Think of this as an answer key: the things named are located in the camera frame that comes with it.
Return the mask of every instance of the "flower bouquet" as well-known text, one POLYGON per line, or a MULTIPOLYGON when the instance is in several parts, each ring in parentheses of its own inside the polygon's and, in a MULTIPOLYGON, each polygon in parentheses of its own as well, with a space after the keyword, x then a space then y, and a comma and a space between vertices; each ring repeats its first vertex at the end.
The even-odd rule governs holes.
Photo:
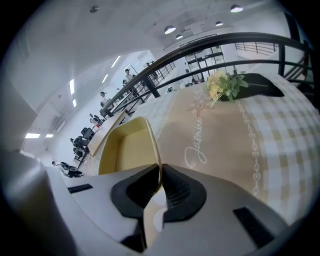
POLYGON ((206 89, 209 92, 210 98, 213 99, 211 108, 223 96, 227 96, 230 101, 236 97, 240 92, 240 87, 249 87, 247 82, 243 81, 245 76, 242 74, 225 74, 223 71, 218 70, 208 77, 206 89))

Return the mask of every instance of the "yellow flower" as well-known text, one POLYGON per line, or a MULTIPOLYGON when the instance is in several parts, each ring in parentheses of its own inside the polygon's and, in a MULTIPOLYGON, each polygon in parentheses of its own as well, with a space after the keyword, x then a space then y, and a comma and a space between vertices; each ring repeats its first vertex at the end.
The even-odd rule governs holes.
POLYGON ((219 86, 217 84, 211 85, 211 90, 209 91, 210 97, 214 100, 218 95, 219 86))

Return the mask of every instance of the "ceiling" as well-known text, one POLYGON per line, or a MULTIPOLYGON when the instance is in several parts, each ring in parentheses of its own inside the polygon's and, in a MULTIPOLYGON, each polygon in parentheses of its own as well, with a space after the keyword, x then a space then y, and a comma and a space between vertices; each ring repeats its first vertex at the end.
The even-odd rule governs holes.
POLYGON ((25 100, 40 114, 46 105, 65 116, 74 111, 69 81, 75 80, 78 105, 110 81, 128 54, 164 49, 176 35, 230 27, 266 8, 273 0, 49 0, 25 23, 12 42, 5 71, 25 100), (244 7, 231 13, 230 7, 244 7), (90 13, 93 5, 99 6, 90 13), (164 34, 168 25, 177 29, 164 34), (111 69, 115 58, 121 55, 111 69))

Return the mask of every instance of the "black vase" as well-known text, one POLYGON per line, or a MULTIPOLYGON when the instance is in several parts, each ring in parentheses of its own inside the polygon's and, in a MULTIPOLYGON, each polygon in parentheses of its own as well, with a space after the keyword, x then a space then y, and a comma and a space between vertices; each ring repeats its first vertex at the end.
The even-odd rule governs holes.
MULTIPOLYGON (((249 87, 240 87, 234 100, 244 99, 255 95, 264 95, 269 97, 284 97, 283 92, 276 87, 269 79, 265 78, 261 74, 248 73, 244 74, 243 81, 247 82, 249 87)), ((223 95, 220 100, 222 102, 229 101, 229 98, 223 95)))

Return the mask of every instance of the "beige tablecloth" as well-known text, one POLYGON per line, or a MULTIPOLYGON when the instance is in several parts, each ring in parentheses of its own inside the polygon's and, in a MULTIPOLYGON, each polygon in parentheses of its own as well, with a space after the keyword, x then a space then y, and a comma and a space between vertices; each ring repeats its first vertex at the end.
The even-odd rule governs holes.
MULTIPOLYGON (((291 224, 308 211, 319 188, 320 116, 291 83, 262 74, 284 97, 257 95, 210 108, 204 84, 142 104, 161 161, 232 181, 291 224)), ((150 245, 162 229, 163 190, 145 209, 150 245)))

